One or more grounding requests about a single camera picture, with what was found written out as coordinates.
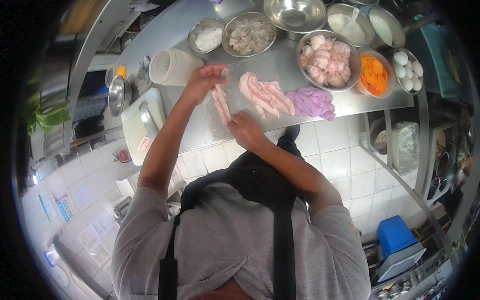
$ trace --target plastic container of carrots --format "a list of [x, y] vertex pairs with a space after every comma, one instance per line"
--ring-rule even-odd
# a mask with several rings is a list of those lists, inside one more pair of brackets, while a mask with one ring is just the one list
[[388, 62], [376, 51], [365, 51], [360, 54], [362, 72], [355, 87], [362, 94], [376, 98], [387, 98], [395, 87], [395, 73]]

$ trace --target white egg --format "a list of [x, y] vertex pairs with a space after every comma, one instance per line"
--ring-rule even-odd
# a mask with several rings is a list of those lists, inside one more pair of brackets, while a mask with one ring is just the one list
[[402, 66], [405, 66], [408, 62], [408, 56], [405, 52], [399, 51], [399, 52], [395, 53], [395, 55], [393, 57], [393, 60], [396, 63], [401, 64]]
[[408, 78], [410, 78], [410, 79], [413, 78], [413, 71], [412, 71], [412, 69], [407, 68], [406, 66], [405, 66], [405, 76], [408, 77]]
[[412, 69], [418, 77], [423, 76], [423, 67], [421, 66], [421, 64], [418, 61], [414, 61], [412, 63]]
[[398, 78], [405, 77], [405, 68], [401, 64], [396, 63], [395, 64], [395, 74]]
[[402, 83], [403, 88], [407, 91], [410, 91], [413, 88], [413, 82], [408, 77], [403, 77], [402, 79], [400, 79], [400, 82]]
[[420, 81], [420, 79], [418, 79], [418, 78], [413, 78], [413, 79], [412, 79], [412, 83], [413, 83], [413, 89], [414, 89], [415, 91], [421, 90], [421, 81]]

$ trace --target shirt sleeve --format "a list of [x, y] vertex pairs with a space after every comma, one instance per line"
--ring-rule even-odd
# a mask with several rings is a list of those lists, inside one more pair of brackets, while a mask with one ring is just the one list
[[160, 223], [168, 221], [166, 199], [155, 190], [140, 187], [135, 191], [120, 226], [112, 255], [114, 287], [120, 285], [125, 266], [142, 239]]
[[356, 299], [367, 299], [371, 289], [367, 258], [348, 209], [340, 205], [328, 206], [313, 216], [311, 224], [327, 240], [352, 294]]

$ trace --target purple cloth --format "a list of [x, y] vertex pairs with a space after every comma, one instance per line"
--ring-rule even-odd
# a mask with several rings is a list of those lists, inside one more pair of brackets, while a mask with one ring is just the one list
[[287, 97], [293, 102], [296, 116], [322, 117], [329, 121], [335, 119], [335, 106], [330, 92], [313, 86], [299, 88]]

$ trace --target black apron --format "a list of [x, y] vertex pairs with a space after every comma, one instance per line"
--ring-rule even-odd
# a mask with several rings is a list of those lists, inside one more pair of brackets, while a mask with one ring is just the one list
[[[282, 147], [300, 156], [300, 152]], [[249, 201], [265, 205], [274, 213], [274, 280], [273, 299], [293, 300], [296, 298], [295, 253], [291, 212], [299, 191], [294, 188], [271, 165], [251, 152], [245, 152], [230, 167], [218, 170], [191, 182], [182, 194], [181, 209], [175, 216], [173, 231], [165, 258], [160, 261], [158, 298], [177, 298], [177, 260], [174, 258], [175, 231], [180, 224], [181, 214], [195, 207], [199, 193], [207, 185], [223, 182], [231, 185]]]

